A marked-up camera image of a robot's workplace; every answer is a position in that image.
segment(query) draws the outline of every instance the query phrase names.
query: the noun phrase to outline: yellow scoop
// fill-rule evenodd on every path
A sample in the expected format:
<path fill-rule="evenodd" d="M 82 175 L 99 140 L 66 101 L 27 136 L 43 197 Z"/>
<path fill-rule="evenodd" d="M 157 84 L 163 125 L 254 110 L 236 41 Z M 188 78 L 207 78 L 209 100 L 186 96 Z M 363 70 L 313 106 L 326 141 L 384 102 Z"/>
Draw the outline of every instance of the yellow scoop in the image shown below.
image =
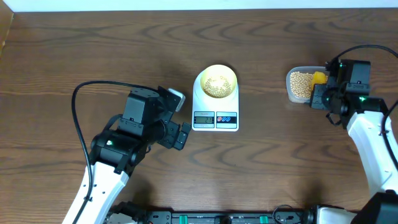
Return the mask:
<path fill-rule="evenodd" d="M 311 82 L 311 91 L 315 84 L 325 84 L 327 81 L 328 77 L 323 72 L 315 72 Z"/>

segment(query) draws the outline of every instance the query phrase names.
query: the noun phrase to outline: wooden table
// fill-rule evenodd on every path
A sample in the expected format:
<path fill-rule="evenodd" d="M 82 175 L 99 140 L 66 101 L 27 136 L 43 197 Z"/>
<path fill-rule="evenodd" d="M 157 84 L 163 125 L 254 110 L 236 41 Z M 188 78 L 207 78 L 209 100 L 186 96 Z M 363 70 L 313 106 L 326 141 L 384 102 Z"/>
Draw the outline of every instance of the wooden table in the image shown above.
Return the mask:
<path fill-rule="evenodd" d="M 117 202 L 175 210 L 273 210 L 314 203 L 357 210 L 369 199 L 358 152 L 326 111 L 294 104 L 285 77 L 358 44 L 398 50 L 396 9 L 18 13 L 0 61 L 0 223 L 60 223 L 85 160 L 72 120 L 77 84 L 117 80 L 184 92 L 207 66 L 238 71 L 240 130 L 192 131 L 183 151 L 159 145 Z M 398 96 L 398 64 L 381 50 L 372 95 Z M 124 109 L 129 89 L 84 87 L 77 113 L 86 142 Z"/>

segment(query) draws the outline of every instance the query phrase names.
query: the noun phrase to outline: container of beans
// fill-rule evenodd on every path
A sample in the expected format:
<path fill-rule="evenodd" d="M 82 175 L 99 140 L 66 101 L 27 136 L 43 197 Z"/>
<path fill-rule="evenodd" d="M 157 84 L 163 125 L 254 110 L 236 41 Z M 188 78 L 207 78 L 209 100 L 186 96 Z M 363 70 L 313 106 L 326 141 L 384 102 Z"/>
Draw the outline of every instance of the container of beans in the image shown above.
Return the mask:
<path fill-rule="evenodd" d="M 309 103 L 311 98 L 311 82 L 315 72 L 329 72 L 325 67 L 295 67 L 286 76 L 286 89 L 289 100 L 294 103 Z"/>

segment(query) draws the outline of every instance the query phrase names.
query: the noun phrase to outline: clear plastic container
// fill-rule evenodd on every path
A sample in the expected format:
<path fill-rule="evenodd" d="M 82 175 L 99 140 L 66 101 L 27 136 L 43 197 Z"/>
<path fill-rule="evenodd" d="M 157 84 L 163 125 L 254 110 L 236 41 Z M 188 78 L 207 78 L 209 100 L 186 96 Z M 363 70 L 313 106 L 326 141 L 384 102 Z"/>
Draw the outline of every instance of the clear plastic container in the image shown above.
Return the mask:
<path fill-rule="evenodd" d="M 304 67 L 295 67 L 291 69 L 291 71 L 286 76 L 286 89 L 289 99 L 291 100 L 291 102 L 294 103 L 309 103 L 310 98 L 299 97 L 293 94 L 292 86 L 290 85 L 290 75 L 293 72 L 309 73 L 309 74 L 314 74 L 315 72 L 323 72 L 325 75 L 329 76 L 329 72 L 326 71 L 326 68 L 320 66 L 304 66 Z"/>

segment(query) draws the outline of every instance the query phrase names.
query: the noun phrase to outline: white wall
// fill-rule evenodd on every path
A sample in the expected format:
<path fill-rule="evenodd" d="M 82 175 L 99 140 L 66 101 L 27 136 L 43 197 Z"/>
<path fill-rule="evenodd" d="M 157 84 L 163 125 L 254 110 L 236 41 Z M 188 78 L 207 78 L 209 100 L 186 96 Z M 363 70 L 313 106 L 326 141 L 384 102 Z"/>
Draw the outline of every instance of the white wall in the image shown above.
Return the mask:
<path fill-rule="evenodd" d="M 398 0 L 4 0 L 4 2 L 14 12 L 398 7 Z"/>

